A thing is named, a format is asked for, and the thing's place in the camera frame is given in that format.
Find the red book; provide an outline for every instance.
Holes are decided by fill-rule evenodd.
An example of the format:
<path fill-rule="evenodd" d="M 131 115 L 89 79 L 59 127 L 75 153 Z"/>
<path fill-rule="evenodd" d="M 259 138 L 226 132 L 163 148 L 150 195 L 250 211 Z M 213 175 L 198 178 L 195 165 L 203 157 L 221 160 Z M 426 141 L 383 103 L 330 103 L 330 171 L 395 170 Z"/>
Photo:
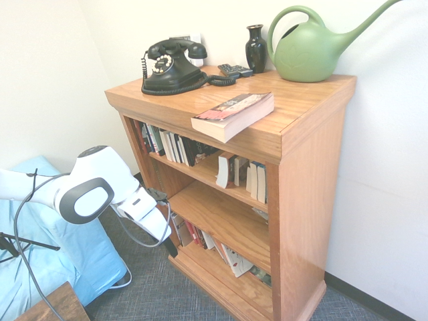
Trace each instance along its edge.
<path fill-rule="evenodd" d="M 186 220 L 185 220 L 185 223 L 186 223 L 187 229 L 190 232 L 190 235 L 192 235 L 193 241 L 195 241 L 195 243 L 197 245 L 201 245 L 201 242 L 199 241 L 198 235 L 197 235 L 196 231 L 193 229 L 192 223 L 190 223 Z"/>

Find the gray carpet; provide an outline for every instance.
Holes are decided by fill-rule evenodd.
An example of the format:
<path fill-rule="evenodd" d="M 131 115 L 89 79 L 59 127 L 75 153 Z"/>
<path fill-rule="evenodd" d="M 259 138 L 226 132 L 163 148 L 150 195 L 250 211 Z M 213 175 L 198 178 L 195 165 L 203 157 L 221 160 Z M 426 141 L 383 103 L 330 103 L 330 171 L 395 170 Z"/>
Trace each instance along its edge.
<path fill-rule="evenodd" d="M 192 281 L 168 261 L 162 245 L 142 247 L 123 231 L 116 214 L 108 209 L 100 217 L 116 250 L 132 272 L 132 282 L 122 289 L 108 290 L 86 306 L 98 321 L 234 321 Z M 126 226 L 145 243 L 151 238 L 135 224 Z M 384 320 L 327 288 L 311 321 L 381 321 Z"/>

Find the bookcase shelf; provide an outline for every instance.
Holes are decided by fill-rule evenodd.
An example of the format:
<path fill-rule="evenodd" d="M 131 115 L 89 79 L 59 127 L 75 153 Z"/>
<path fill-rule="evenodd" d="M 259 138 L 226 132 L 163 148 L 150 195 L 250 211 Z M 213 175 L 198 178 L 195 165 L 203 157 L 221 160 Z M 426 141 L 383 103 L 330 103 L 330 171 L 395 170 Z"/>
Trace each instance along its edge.
<path fill-rule="evenodd" d="M 268 225 L 250 206 L 199 181 L 169 202 L 183 219 L 271 273 Z"/>
<path fill-rule="evenodd" d="M 249 273 L 236 278 L 215 250 L 192 243 L 170 262 L 241 320 L 273 320 L 272 289 Z"/>
<path fill-rule="evenodd" d="M 159 156 L 155 152 L 149 153 L 150 157 L 156 159 L 157 161 L 169 165 L 170 167 L 173 167 L 174 169 L 177 169 L 178 171 L 189 175 L 190 177 L 197 179 L 198 181 L 201 181 L 227 195 L 236 198 L 241 202 L 244 202 L 245 204 L 251 205 L 252 207 L 257 207 L 258 209 L 261 209 L 263 212 L 267 213 L 268 205 L 263 204 L 257 199 L 251 198 L 250 193 L 247 192 L 245 186 L 234 185 L 231 188 L 224 189 L 223 187 L 220 187 L 215 183 L 215 175 L 217 175 L 219 170 L 220 154 L 221 151 L 218 151 L 215 154 L 212 154 L 211 156 L 208 156 L 206 159 L 202 160 L 199 164 L 196 164 L 193 167 L 189 167 L 182 163 L 170 162 L 166 156 Z"/>
<path fill-rule="evenodd" d="M 219 74 L 205 66 L 207 74 Z M 309 321 L 322 299 L 324 270 L 346 105 L 356 78 L 288 82 L 276 71 L 240 78 L 233 86 L 203 86 L 173 96 L 141 93 L 141 79 L 106 91 L 120 118 L 146 187 L 167 193 L 173 211 L 272 277 L 272 289 L 249 273 L 235 278 L 218 253 L 191 243 L 171 263 L 237 320 Z M 272 92 L 275 110 L 227 143 L 193 130 L 191 117 L 242 93 Z M 244 187 L 215 184 L 218 154 L 195 165 L 145 154 L 133 120 L 263 163 L 268 203 Z M 269 225 L 253 212 L 269 213 Z"/>

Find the baseboard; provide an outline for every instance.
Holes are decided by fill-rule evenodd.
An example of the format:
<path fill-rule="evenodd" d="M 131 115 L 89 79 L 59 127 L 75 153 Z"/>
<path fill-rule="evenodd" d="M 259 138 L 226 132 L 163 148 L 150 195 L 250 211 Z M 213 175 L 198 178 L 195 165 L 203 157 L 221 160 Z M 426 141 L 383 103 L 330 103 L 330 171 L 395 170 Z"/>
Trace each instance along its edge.
<path fill-rule="evenodd" d="M 324 274 L 324 279 L 327 283 L 327 286 L 336 290 L 337 292 L 340 292 L 361 306 L 364 306 L 367 310 L 370 310 L 381 318 L 385 318 L 389 321 L 415 321 L 400 311 L 355 288 L 354 286 L 351 286 L 350 284 L 342 281 L 332 274 L 329 274 L 328 272 Z"/>

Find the black cable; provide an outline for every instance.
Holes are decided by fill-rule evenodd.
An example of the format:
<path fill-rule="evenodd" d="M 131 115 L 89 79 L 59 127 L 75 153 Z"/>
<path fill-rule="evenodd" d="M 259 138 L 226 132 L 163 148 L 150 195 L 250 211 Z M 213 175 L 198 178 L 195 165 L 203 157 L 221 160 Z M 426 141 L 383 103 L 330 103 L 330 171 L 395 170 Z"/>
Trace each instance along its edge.
<path fill-rule="evenodd" d="M 54 180 L 54 179 L 57 179 L 58 177 L 61 177 L 61 176 L 65 176 L 65 175 L 69 175 L 70 173 L 64 173 L 64 174 L 59 174 L 59 175 L 56 175 L 56 176 L 53 176 L 53 177 L 51 177 L 50 179 L 48 179 L 48 180 L 46 180 L 46 181 L 44 181 L 42 184 L 40 184 L 39 186 L 37 186 L 37 187 L 35 187 L 35 178 L 36 178 L 36 176 L 37 176 L 37 169 L 35 170 L 35 174 L 34 174 L 34 181 L 33 181 L 33 190 L 31 191 L 31 193 L 30 194 L 28 194 L 27 196 L 26 196 L 26 198 L 24 198 L 24 200 L 22 201 L 22 203 L 19 205 L 19 207 L 18 207 L 18 210 L 16 211 L 16 214 L 15 214 L 15 219 L 13 220 L 13 232 L 14 232 L 14 234 L 15 234 L 15 240 L 16 240 L 16 245 L 17 245 L 17 247 L 18 247 L 18 252 L 19 252 L 19 254 L 21 254 L 21 256 L 22 256 L 22 260 L 24 261 L 24 263 L 25 263 L 25 265 L 27 266 L 27 269 L 28 269 L 28 272 L 29 272 L 29 274 L 30 274 L 30 276 L 31 276 L 31 278 L 32 278 L 32 280 L 33 280 L 33 282 L 34 282 L 34 285 L 35 285 L 35 288 L 37 289 L 37 291 L 39 292 L 39 294 L 40 294 L 40 296 L 41 296 L 41 298 L 44 300 L 44 302 L 46 302 L 46 304 L 47 304 L 47 306 L 49 306 L 50 308 L 51 308 L 51 310 L 52 310 L 52 312 L 61 320 L 61 321 L 64 321 L 64 319 L 58 314 L 58 312 L 55 310 L 55 308 L 50 304 L 50 302 L 47 300 L 47 298 L 45 297 L 45 295 L 43 294 L 43 292 L 41 291 L 41 289 L 40 289 L 40 286 L 39 286 L 39 284 L 38 284 L 38 282 L 37 282 L 37 280 L 36 280 L 36 278 L 35 278 L 35 276 L 34 276 L 34 273 L 33 273 L 33 270 L 31 269 L 31 266 L 29 265 L 29 262 L 28 262 L 28 260 L 27 260 L 27 258 L 25 257 L 25 255 L 24 255 L 24 252 L 23 252 L 23 249 L 22 249 L 22 247 L 21 247 L 21 244 L 19 243 L 19 238 L 18 238 L 18 226 L 17 226 L 17 222 L 18 222 L 18 217 L 19 217 L 19 213 L 21 212 L 21 210 L 22 210 L 22 206 L 24 206 L 24 204 L 26 203 L 26 202 L 28 202 L 32 197 L 33 197 L 33 195 L 34 195 L 34 193 L 38 190 L 38 189 L 40 189 L 42 186 L 44 186 L 45 184 L 47 184 L 48 182 L 50 182 L 50 181 L 52 181 L 52 180 Z"/>
<path fill-rule="evenodd" d="M 144 83 L 142 84 L 142 92 L 144 94 L 153 95 L 153 96 L 169 96 L 169 95 L 177 95 L 182 94 L 183 92 L 190 92 L 191 90 L 198 89 L 205 85 L 206 83 L 214 86 L 230 86 L 236 83 L 235 78 L 231 77 L 223 77 L 223 76 L 216 76 L 211 75 L 208 76 L 205 72 L 201 72 L 202 79 L 199 80 L 197 83 L 193 85 L 189 85 L 183 88 L 177 88 L 172 90 L 148 90 L 144 87 Z"/>
<path fill-rule="evenodd" d="M 168 226 L 169 226 L 169 221 L 171 220 L 171 205 L 169 204 L 169 202 L 167 203 L 167 205 L 168 205 L 167 226 L 165 227 L 165 230 L 163 231 L 162 237 L 160 238 L 160 240 L 156 244 L 145 244 L 145 243 L 141 242 L 140 240 L 138 240 L 135 236 L 133 236 L 133 234 L 131 234 L 131 232 L 129 231 L 129 229 L 126 228 L 125 224 L 122 222 L 122 220 L 120 219 L 119 215 L 117 215 L 117 217 L 118 217 L 118 220 L 119 220 L 120 224 L 122 225 L 123 229 L 125 230 L 126 234 L 128 234 L 128 236 L 132 240 L 134 240 L 137 244 L 140 244 L 140 245 L 145 246 L 145 247 L 156 247 L 156 246 L 159 246 L 164 241 L 163 238 L 167 234 Z"/>

